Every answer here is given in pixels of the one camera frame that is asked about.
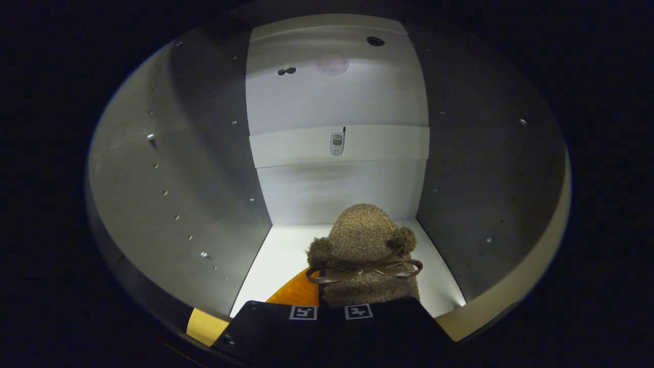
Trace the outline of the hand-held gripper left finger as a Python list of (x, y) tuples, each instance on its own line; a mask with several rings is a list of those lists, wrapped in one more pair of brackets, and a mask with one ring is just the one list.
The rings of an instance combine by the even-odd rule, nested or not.
[(319, 287), (302, 270), (266, 302), (249, 300), (213, 342), (239, 367), (317, 366)]

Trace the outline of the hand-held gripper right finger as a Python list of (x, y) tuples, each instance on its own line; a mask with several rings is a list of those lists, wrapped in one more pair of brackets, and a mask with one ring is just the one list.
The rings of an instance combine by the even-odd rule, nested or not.
[(331, 366), (439, 367), (456, 343), (415, 298), (331, 311)]

